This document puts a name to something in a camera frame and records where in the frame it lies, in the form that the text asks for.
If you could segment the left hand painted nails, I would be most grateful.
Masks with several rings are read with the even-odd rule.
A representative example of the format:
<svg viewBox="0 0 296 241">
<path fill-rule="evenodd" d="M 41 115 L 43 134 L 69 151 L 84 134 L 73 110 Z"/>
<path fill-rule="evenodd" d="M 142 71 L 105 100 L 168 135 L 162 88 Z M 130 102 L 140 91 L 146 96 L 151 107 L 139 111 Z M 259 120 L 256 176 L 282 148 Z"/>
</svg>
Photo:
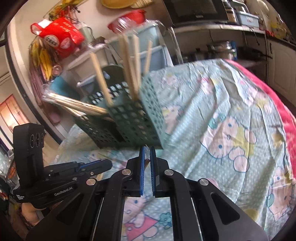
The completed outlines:
<svg viewBox="0 0 296 241">
<path fill-rule="evenodd" d="M 31 203 L 22 203 L 22 215 L 32 226 L 37 225 L 43 218 L 43 209 L 35 208 Z"/>
</svg>

